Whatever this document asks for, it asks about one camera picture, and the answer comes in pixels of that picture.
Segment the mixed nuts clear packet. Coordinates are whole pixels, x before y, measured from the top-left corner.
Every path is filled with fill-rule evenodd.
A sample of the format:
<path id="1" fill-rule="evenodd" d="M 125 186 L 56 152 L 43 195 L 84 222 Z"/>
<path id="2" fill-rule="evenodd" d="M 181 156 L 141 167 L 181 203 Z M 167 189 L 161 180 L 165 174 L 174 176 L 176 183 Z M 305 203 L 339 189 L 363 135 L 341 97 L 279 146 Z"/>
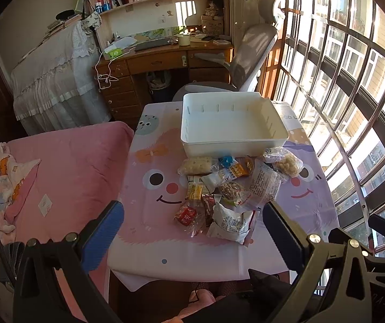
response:
<path id="1" fill-rule="evenodd" d="M 233 203 L 243 203 L 248 198 L 248 191 L 237 182 L 225 182 L 218 187 L 220 194 Z"/>

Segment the small golden pastry packet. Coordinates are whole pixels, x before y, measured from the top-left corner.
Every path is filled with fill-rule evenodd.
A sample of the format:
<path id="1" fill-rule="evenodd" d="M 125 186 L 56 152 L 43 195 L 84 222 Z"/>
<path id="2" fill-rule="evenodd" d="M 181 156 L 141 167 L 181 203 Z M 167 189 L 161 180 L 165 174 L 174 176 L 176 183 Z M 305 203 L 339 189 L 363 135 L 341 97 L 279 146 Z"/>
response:
<path id="1" fill-rule="evenodd" d="M 245 165 L 248 174 L 251 175 L 255 168 L 255 159 L 252 157 L 245 157 Z"/>

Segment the clear bag pale puffs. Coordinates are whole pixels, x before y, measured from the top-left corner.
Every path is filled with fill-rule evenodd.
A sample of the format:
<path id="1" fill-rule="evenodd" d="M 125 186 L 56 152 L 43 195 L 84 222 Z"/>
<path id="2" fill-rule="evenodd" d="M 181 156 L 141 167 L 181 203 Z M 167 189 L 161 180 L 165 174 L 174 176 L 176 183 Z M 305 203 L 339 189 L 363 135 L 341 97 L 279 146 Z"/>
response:
<path id="1" fill-rule="evenodd" d="M 266 148 L 263 159 L 290 178 L 297 177 L 303 169 L 303 161 L 284 147 Z"/>

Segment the dark dates clear packet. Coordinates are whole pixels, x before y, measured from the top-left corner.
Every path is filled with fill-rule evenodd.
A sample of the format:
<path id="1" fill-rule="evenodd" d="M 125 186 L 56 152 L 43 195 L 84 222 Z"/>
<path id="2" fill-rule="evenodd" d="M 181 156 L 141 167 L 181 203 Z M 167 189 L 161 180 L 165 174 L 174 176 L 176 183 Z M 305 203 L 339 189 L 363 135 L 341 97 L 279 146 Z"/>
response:
<path id="1" fill-rule="evenodd" d="M 202 195 L 201 201 L 204 206 L 205 225 L 206 227 L 209 227 L 212 224 L 216 200 L 213 195 Z"/>

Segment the white lace covered piano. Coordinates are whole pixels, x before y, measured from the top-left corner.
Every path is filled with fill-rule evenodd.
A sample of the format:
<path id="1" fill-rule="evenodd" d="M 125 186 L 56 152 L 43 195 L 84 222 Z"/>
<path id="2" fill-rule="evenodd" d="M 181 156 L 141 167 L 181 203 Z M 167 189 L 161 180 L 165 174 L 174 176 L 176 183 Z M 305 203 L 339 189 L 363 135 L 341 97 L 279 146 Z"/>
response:
<path id="1" fill-rule="evenodd" d="M 110 121 L 95 79 L 99 55 L 94 34 L 80 20 L 13 69 L 14 114 L 29 136 Z"/>

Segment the yellow clear snack packet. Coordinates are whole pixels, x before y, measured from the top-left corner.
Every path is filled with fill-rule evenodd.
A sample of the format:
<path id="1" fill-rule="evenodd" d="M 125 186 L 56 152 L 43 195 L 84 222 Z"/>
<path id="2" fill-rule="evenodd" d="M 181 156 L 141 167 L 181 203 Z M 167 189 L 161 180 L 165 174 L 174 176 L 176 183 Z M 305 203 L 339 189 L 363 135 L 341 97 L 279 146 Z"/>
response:
<path id="1" fill-rule="evenodd" d="M 187 188 L 186 200 L 191 203 L 199 203 L 203 193 L 204 185 L 200 182 L 190 182 Z"/>

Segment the wooden desk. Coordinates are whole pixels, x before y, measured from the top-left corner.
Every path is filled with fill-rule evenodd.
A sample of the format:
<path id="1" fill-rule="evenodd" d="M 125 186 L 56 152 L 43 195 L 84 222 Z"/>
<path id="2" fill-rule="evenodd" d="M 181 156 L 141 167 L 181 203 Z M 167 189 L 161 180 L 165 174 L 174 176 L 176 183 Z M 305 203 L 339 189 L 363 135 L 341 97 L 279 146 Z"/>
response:
<path id="1" fill-rule="evenodd" d="M 187 47 L 171 44 L 138 52 L 131 50 L 114 61 L 99 61 L 95 74 L 100 76 L 100 93 L 111 119 L 135 128 L 147 104 L 172 101 L 175 93 L 188 83 L 230 82 L 228 70 L 196 59 L 199 52 L 222 53 L 227 62 L 233 58 L 231 44 L 193 42 Z"/>

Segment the clear bag printed label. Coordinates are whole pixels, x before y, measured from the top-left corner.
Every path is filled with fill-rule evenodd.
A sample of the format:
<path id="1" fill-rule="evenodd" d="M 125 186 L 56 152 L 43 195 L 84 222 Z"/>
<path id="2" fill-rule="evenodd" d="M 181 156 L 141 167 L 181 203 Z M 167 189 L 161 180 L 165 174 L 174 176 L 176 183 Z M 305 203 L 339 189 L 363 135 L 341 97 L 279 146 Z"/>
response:
<path id="1" fill-rule="evenodd" d="M 255 159 L 248 190 L 256 204 L 266 204 L 277 198 L 282 177 L 262 160 Z"/>

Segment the white plastic storage bin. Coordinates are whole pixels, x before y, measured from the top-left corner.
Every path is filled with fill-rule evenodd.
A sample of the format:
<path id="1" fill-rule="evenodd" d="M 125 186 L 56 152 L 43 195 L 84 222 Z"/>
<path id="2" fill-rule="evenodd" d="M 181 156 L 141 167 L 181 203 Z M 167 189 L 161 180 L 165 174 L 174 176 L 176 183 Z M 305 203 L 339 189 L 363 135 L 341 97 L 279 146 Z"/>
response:
<path id="1" fill-rule="evenodd" d="M 258 156 L 289 134 L 273 103 L 259 93 L 184 95 L 180 139 L 188 157 Z"/>

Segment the orange oats protein bar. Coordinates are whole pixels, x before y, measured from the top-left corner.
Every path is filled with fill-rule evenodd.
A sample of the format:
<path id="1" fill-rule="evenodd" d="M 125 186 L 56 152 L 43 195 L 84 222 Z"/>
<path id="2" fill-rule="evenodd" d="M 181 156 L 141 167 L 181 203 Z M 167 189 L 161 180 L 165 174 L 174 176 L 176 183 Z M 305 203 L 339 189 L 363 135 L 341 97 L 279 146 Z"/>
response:
<path id="1" fill-rule="evenodd" d="M 248 175 L 248 171 L 240 163 L 234 163 L 218 171 L 218 176 L 223 182 L 230 182 L 240 177 L 247 177 Z"/>

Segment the red snack packet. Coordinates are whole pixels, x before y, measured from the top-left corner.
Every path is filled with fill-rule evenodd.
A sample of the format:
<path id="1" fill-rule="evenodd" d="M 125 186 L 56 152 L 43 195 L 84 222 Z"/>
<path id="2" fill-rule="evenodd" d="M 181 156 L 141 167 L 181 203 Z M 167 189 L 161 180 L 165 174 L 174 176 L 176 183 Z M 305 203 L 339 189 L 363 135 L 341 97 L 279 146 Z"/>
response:
<path id="1" fill-rule="evenodd" d="M 197 210 L 191 206 L 182 205 L 176 212 L 174 219 L 183 226 L 189 226 L 197 217 Z"/>

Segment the green tissue box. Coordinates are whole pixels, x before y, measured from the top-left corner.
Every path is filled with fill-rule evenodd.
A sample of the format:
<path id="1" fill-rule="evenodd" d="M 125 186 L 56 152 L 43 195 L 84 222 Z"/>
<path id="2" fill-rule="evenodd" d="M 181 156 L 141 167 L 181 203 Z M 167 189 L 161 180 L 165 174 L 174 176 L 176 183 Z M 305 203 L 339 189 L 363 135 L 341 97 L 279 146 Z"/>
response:
<path id="1" fill-rule="evenodd" d="M 123 55 L 123 51 L 119 48 L 112 49 L 107 52 L 107 55 L 110 57 L 110 59 L 116 59 Z"/>

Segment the window metal grille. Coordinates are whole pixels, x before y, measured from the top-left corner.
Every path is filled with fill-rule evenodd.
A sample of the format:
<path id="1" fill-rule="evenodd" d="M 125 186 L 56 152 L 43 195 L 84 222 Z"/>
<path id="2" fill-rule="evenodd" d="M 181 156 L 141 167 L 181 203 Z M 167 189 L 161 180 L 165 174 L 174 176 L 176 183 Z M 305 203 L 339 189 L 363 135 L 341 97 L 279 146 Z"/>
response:
<path id="1" fill-rule="evenodd" d="M 258 0 L 239 0 L 242 23 Z M 325 174 L 339 224 L 385 257 L 385 11 L 380 0 L 280 0 L 259 91 L 286 102 Z"/>

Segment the large white snack bag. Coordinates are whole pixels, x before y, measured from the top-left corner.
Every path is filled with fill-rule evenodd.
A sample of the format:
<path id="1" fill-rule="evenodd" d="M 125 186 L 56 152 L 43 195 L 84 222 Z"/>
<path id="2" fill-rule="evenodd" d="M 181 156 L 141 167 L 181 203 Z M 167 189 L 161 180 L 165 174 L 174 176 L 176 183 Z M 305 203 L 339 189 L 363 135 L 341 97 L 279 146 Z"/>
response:
<path id="1" fill-rule="evenodd" d="M 220 238 L 246 246 L 253 233 L 256 217 L 255 210 L 236 212 L 216 203 L 213 206 L 212 223 L 206 235 L 209 238 Z"/>

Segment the white Lipo biscuit packet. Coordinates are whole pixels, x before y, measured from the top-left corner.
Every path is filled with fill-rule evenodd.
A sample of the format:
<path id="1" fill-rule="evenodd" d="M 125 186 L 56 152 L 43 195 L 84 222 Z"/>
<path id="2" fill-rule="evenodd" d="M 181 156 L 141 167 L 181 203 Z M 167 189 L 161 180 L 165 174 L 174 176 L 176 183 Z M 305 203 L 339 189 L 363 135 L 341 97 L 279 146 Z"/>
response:
<path id="1" fill-rule="evenodd" d="M 213 193 L 223 183 L 217 172 L 208 174 L 206 176 L 191 175 L 187 177 L 187 181 L 202 183 L 204 185 L 204 189 L 209 193 Z"/>

